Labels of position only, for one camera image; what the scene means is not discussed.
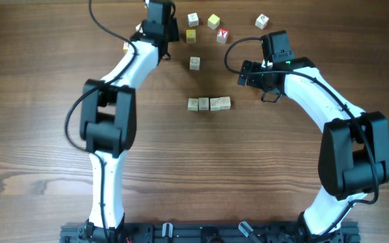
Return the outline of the white block red U side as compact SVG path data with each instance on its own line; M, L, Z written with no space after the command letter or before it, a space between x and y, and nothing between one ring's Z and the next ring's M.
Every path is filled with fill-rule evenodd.
M220 97L219 104L221 110L227 110L231 108L231 100L230 97Z

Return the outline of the white block with 9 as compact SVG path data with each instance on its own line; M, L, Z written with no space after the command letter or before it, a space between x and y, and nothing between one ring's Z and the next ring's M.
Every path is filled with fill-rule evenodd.
M221 99L220 98L211 98L210 100L210 110L219 111L221 109Z

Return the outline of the white block with figure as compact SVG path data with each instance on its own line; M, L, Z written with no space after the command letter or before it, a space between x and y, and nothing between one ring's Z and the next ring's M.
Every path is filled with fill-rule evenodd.
M199 98L199 111L208 111L209 110L209 98L202 97Z

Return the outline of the white block green N side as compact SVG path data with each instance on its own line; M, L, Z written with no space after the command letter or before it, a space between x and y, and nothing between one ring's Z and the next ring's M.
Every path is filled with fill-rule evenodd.
M198 111L199 110L199 100L194 98L188 99L188 110L189 111Z

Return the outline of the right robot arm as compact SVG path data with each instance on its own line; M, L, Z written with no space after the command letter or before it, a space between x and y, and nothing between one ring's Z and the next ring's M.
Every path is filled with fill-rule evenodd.
M312 205L299 216L294 239L323 242L343 233L342 220L356 205L378 201L389 182L388 120L346 100L306 57L296 58L286 31L258 38L263 63L244 61L238 84L288 97L322 132L318 160L321 182Z

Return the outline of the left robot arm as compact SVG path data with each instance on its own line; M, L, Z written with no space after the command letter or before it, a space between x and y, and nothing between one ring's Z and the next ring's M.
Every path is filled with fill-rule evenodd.
M123 242L124 159L136 136L136 90L179 40L172 1L146 1L147 17L126 40L127 53L106 76L85 82L80 137L93 166L93 207L81 240Z

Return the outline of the block with K and 6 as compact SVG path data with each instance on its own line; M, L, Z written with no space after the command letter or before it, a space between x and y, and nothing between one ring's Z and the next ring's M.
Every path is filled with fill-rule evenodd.
M263 30L263 29L267 26L268 22L269 22L269 18L268 18L266 15L264 15L264 14L261 13L261 14L257 17L257 19L256 19L256 21L255 21L255 25L256 25L256 27L258 27L259 29Z

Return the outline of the yellow K block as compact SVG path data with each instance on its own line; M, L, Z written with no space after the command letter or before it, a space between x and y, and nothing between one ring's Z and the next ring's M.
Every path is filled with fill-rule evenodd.
M197 41L196 30L188 29L186 31L186 42L188 44L191 44L191 43L196 43L196 41Z

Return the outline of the white block blue P side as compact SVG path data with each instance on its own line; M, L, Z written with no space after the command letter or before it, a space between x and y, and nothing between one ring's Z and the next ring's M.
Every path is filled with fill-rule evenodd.
M188 14L188 26L195 27L199 25L199 17L197 13Z

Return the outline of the white block yellow side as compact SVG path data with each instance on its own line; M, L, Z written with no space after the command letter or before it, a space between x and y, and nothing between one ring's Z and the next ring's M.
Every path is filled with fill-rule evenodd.
M127 54L128 50L130 49L129 43L125 42L123 46L123 52L124 54Z

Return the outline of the white block red M side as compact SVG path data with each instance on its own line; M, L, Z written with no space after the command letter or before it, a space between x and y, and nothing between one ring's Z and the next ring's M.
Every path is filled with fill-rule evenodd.
M200 62L201 58L200 57L190 57L190 70L200 70Z

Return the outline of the red X block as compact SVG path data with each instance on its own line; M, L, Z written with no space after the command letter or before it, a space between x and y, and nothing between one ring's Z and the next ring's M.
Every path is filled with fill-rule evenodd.
M216 38L217 42L222 43L222 44L226 44L228 36L229 36L229 31L226 29L220 28L217 32L217 38Z

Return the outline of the yellow top block far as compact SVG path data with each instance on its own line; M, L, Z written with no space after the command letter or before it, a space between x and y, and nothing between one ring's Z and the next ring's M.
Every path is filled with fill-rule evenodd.
M207 26L215 30L219 26L219 24L220 24L220 17L218 17L214 13L211 14L207 20Z

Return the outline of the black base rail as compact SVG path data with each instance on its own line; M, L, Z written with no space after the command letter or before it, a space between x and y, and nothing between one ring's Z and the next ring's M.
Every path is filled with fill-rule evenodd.
M295 221L279 221L252 224L244 228L243 223L187 225L154 225L152 223L125 223L122 229L111 229L111 242L158 243L158 242L311 242L302 226ZM59 242L108 242L103 229L84 223L79 226L62 226ZM319 242L361 242L356 222L344 222L331 238Z

